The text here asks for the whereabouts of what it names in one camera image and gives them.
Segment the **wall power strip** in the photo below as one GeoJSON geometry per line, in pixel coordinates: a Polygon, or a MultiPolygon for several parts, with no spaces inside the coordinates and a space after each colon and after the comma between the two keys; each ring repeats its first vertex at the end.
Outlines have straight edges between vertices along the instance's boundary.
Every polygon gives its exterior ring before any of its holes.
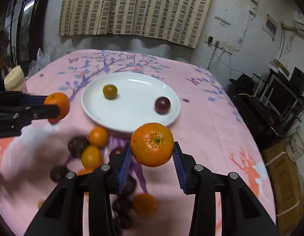
{"type": "Polygon", "coordinates": [[[204,42],[207,43],[210,47],[214,47],[220,50],[227,52],[228,54],[233,54],[234,47],[223,41],[219,41],[211,35],[206,34],[204,37],[204,42]]]}

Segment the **small orange mandarin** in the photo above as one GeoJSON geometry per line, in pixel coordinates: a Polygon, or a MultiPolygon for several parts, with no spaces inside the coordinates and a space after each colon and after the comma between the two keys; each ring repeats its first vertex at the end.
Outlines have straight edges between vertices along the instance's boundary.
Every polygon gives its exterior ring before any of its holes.
{"type": "Polygon", "coordinates": [[[148,193],[135,195],[132,200],[133,210],[141,218],[150,218],[157,212],[157,201],[148,193]]]}

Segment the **large orange mandarin back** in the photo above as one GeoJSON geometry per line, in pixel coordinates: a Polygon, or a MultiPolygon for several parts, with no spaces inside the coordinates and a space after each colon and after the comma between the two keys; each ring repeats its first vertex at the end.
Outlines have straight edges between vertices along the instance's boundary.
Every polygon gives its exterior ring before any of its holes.
{"type": "Polygon", "coordinates": [[[160,123],[146,123],[133,132],[130,148],[138,163],[147,167],[159,167],[166,164],[173,155],[173,134],[160,123]]]}

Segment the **brown passion fruit lower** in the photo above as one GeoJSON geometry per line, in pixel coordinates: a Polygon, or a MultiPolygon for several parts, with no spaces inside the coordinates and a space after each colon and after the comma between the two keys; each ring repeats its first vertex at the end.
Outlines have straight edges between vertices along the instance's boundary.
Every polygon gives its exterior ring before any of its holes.
{"type": "Polygon", "coordinates": [[[59,183],[68,173],[67,166],[55,166],[51,169],[49,177],[53,182],[59,183]]]}

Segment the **white oval plate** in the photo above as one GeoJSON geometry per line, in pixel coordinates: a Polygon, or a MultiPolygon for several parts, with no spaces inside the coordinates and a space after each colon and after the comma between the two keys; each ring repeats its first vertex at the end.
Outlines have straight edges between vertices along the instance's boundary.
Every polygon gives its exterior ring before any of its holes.
{"type": "Polygon", "coordinates": [[[145,123],[173,124],[180,114],[180,100],[175,91],[153,77],[130,73],[99,76],[83,90],[81,106],[86,115],[97,124],[124,134],[132,134],[145,123]],[[112,84],[118,89],[113,100],[104,97],[102,89],[112,84]],[[167,97],[171,107],[166,114],[155,111],[155,101],[167,97]]]}

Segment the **brown passion fruit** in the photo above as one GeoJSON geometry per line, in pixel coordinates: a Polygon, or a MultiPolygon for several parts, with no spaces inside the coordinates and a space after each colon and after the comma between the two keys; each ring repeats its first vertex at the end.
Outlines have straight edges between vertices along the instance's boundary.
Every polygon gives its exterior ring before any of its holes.
{"type": "Polygon", "coordinates": [[[86,136],[75,136],[68,142],[68,150],[75,158],[81,158],[84,149],[88,147],[89,144],[86,136]]]}
{"type": "Polygon", "coordinates": [[[68,173],[67,166],[55,166],[51,169],[49,177],[53,182],[59,183],[68,173]]]}

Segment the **white plastic bucket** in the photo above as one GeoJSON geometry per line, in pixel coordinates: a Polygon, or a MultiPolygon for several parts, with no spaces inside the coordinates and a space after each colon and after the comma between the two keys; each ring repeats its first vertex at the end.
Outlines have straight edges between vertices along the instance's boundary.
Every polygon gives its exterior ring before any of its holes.
{"type": "Polygon", "coordinates": [[[300,127],[288,137],[285,151],[293,162],[304,155],[304,132],[300,127]]]}

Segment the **green-yellow round fruit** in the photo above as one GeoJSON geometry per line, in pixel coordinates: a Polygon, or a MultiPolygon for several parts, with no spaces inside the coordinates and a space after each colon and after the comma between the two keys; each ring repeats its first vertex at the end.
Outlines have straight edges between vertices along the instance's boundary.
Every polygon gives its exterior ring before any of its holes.
{"type": "Polygon", "coordinates": [[[102,89],[103,95],[108,100],[113,100],[118,96],[118,89],[116,86],[109,84],[102,89]]]}

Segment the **orange mandarin middle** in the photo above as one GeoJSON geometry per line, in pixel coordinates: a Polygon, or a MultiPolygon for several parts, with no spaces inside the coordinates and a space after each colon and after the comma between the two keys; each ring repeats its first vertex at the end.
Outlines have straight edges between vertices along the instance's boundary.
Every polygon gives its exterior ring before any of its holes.
{"type": "MultiPolygon", "coordinates": [[[[84,168],[84,169],[80,170],[80,171],[77,173],[77,175],[78,175],[78,176],[88,175],[88,174],[92,173],[93,171],[94,171],[93,168],[84,168]]],[[[87,182],[86,182],[86,183],[83,183],[83,184],[82,184],[82,188],[85,190],[85,191],[84,191],[84,195],[89,196],[89,192],[88,192],[88,190],[87,190],[87,189],[89,189],[89,187],[88,187],[87,185],[88,185],[87,182]]]]}

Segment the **small tan longan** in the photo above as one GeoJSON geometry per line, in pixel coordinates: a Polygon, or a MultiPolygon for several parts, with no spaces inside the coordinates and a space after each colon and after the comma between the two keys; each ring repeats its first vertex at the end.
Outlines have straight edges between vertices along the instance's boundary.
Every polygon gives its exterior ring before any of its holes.
{"type": "Polygon", "coordinates": [[[38,202],[38,204],[37,204],[38,209],[40,209],[42,207],[44,202],[45,202],[44,200],[41,200],[38,202]]]}

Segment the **dark mangosteen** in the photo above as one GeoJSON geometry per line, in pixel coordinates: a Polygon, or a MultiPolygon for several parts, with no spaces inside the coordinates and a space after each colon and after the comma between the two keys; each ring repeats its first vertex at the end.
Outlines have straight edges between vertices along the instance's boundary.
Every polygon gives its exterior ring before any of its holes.
{"type": "Polygon", "coordinates": [[[129,175],[126,180],[125,188],[121,191],[121,194],[125,196],[130,196],[135,192],[136,187],[137,187],[136,179],[131,175],[129,175]]]}
{"type": "Polygon", "coordinates": [[[133,221],[130,215],[132,210],[132,202],[128,198],[118,198],[112,204],[112,210],[114,211],[114,221],[121,229],[130,229],[133,225],[133,221]]]}

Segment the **yellow-orange round fruit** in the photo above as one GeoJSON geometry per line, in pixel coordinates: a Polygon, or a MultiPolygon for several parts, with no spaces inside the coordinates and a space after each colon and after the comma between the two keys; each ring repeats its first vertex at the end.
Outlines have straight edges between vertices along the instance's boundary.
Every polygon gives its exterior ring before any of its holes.
{"type": "Polygon", "coordinates": [[[98,147],[88,146],[81,155],[81,163],[87,169],[96,169],[103,164],[103,157],[98,147]]]}

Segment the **dark framed cabinet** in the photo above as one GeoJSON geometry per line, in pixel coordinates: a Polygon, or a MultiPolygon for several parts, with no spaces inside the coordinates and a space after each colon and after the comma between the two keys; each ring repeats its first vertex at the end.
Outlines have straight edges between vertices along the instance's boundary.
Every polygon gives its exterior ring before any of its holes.
{"type": "Polygon", "coordinates": [[[48,0],[22,0],[16,31],[16,61],[29,65],[43,47],[43,25],[48,0]]]}

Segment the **striped beige curtain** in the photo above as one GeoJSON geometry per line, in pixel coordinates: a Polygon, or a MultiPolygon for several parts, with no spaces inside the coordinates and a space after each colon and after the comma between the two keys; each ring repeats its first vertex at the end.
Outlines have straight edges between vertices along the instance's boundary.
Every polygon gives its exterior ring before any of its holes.
{"type": "Polygon", "coordinates": [[[211,0],[63,0],[58,33],[138,35],[195,49],[211,0]]]}

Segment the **black shelf with electronics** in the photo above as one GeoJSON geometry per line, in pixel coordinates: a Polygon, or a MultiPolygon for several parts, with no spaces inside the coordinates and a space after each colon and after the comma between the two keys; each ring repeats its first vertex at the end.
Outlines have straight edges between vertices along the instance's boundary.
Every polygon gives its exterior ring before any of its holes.
{"type": "Polygon", "coordinates": [[[304,112],[304,73],[298,68],[290,79],[270,69],[266,80],[242,74],[230,82],[233,103],[261,149],[285,137],[304,112]]]}

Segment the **white wall panel box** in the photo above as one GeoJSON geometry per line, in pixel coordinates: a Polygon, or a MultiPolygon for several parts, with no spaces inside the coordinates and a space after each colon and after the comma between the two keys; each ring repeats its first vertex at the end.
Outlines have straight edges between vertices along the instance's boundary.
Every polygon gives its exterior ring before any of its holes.
{"type": "Polygon", "coordinates": [[[278,24],[277,22],[268,14],[265,14],[263,30],[272,38],[274,41],[276,39],[278,24]]]}

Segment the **cardboard box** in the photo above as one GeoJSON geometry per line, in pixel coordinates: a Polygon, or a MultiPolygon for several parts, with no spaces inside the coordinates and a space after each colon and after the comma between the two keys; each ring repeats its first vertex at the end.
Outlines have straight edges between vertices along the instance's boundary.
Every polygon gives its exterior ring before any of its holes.
{"type": "Polygon", "coordinates": [[[296,163],[285,147],[286,141],[281,141],[262,154],[273,188],[278,230],[290,235],[304,216],[304,196],[296,163]]]}

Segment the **small orange top fruit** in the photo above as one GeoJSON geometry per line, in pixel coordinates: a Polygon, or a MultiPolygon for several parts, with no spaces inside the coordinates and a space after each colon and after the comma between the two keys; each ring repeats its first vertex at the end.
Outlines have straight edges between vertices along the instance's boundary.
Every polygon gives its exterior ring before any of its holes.
{"type": "Polygon", "coordinates": [[[93,128],[88,135],[89,143],[100,149],[104,148],[109,140],[107,130],[103,127],[93,128]]]}

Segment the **large dark purple plum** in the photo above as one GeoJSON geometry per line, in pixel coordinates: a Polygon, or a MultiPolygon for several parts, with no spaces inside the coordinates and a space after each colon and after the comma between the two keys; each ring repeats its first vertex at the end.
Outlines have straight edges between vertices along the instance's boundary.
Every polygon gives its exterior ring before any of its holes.
{"type": "Polygon", "coordinates": [[[167,97],[159,97],[155,101],[155,111],[158,114],[166,114],[168,113],[169,109],[171,107],[171,102],[167,97]]]}

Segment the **dark plum top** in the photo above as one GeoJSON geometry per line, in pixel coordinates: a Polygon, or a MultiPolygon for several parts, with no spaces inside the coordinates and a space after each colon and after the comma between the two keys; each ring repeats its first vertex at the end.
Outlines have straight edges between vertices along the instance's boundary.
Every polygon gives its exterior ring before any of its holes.
{"type": "Polygon", "coordinates": [[[112,150],[109,154],[109,159],[111,159],[113,156],[123,153],[124,148],[123,147],[117,147],[116,149],[112,150]]]}

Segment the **brown passion fruit top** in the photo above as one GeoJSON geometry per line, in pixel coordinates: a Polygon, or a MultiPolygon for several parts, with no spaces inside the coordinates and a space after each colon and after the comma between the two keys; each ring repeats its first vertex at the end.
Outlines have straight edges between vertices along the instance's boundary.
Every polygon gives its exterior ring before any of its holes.
{"type": "Polygon", "coordinates": [[[86,136],[75,136],[68,142],[68,150],[75,158],[81,158],[84,149],[88,147],[89,144],[86,136]]]}

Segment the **dark mangosteen lower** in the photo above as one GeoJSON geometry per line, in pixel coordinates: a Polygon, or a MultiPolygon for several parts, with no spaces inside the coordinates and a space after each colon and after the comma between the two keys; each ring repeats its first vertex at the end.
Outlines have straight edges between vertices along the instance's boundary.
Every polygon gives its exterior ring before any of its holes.
{"type": "Polygon", "coordinates": [[[132,202],[128,198],[118,198],[112,204],[112,210],[114,211],[114,221],[121,229],[130,229],[133,225],[133,221],[130,215],[132,210],[132,202]]]}

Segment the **clear plastic bag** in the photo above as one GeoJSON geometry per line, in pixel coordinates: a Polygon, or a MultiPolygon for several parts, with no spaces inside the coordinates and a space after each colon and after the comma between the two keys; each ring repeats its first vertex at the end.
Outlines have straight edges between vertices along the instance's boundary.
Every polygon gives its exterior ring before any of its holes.
{"type": "Polygon", "coordinates": [[[45,53],[42,52],[41,48],[38,49],[36,60],[32,60],[29,66],[29,78],[51,63],[50,54],[48,48],[45,50],[45,53]]]}

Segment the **dark mangosteen right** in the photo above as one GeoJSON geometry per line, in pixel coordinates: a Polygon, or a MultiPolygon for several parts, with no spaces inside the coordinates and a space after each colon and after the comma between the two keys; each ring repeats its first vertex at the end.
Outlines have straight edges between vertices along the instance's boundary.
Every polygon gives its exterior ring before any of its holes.
{"type": "Polygon", "coordinates": [[[137,187],[136,179],[131,175],[129,175],[126,180],[125,188],[121,191],[121,194],[125,196],[130,196],[135,192],[136,187],[137,187]]]}

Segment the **large orange mandarin front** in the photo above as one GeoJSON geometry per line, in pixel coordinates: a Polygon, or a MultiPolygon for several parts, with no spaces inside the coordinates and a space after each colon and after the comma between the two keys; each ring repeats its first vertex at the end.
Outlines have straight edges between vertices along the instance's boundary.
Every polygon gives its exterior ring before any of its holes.
{"type": "Polygon", "coordinates": [[[56,105],[59,108],[59,115],[56,118],[48,119],[50,124],[57,124],[64,119],[70,111],[70,100],[62,92],[53,93],[44,100],[44,105],[56,105]]]}

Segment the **pink deer tablecloth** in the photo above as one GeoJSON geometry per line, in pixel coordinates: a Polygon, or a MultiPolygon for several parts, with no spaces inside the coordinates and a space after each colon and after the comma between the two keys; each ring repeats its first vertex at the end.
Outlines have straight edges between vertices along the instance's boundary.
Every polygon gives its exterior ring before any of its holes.
{"type": "Polygon", "coordinates": [[[223,87],[205,69],[146,54],[82,50],[30,77],[53,119],[0,139],[0,215],[15,235],[39,235],[52,194],[78,206],[69,235],[236,235],[275,203],[258,147],[223,87]]]}

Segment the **large orange mandarin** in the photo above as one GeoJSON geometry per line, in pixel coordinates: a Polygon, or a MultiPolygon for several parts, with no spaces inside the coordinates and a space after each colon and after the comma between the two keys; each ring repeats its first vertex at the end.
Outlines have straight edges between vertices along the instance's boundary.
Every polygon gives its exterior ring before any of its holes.
{"type": "Polygon", "coordinates": [[[70,111],[70,100],[62,92],[53,93],[44,100],[44,105],[56,105],[59,108],[59,115],[56,118],[48,119],[50,124],[57,124],[64,119],[70,111]]]}
{"type": "Polygon", "coordinates": [[[146,123],[133,132],[130,148],[138,163],[147,167],[159,167],[166,164],[173,155],[173,134],[160,123],[146,123]]]}

